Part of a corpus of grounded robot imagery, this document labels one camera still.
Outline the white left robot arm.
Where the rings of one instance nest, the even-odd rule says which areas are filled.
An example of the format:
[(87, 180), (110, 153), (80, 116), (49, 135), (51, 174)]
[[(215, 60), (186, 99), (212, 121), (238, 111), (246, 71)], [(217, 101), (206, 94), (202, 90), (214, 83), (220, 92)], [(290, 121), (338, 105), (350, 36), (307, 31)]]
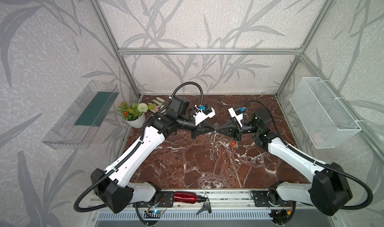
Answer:
[(178, 130), (186, 130), (195, 139), (214, 130), (206, 120), (215, 116), (215, 109), (202, 105), (188, 117), (186, 113), (189, 103), (184, 97), (173, 97), (166, 112), (153, 115), (144, 127), (144, 134), (122, 156), (104, 170), (93, 171), (91, 182), (95, 185), (94, 193), (113, 213), (117, 214), (133, 203), (151, 202), (160, 192), (155, 184), (134, 184), (130, 180), (150, 153), (167, 137)]

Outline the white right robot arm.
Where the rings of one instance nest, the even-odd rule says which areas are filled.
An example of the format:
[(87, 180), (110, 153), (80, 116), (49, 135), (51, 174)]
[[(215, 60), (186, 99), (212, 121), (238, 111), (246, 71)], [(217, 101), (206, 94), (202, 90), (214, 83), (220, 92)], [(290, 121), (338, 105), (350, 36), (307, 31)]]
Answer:
[(270, 129), (273, 119), (266, 109), (256, 110), (249, 122), (244, 120), (245, 108), (235, 106), (228, 111), (231, 120), (218, 128), (218, 133), (235, 141), (240, 141), (244, 134), (253, 134), (253, 141), (258, 147), (279, 157), (309, 181), (307, 184), (278, 182), (270, 187), (275, 198), (312, 205), (327, 216), (334, 215), (352, 199), (347, 178), (340, 174), (343, 168), (332, 163), (331, 168), (326, 169), (324, 162), (311, 161), (309, 155), (284, 144), (277, 133)]

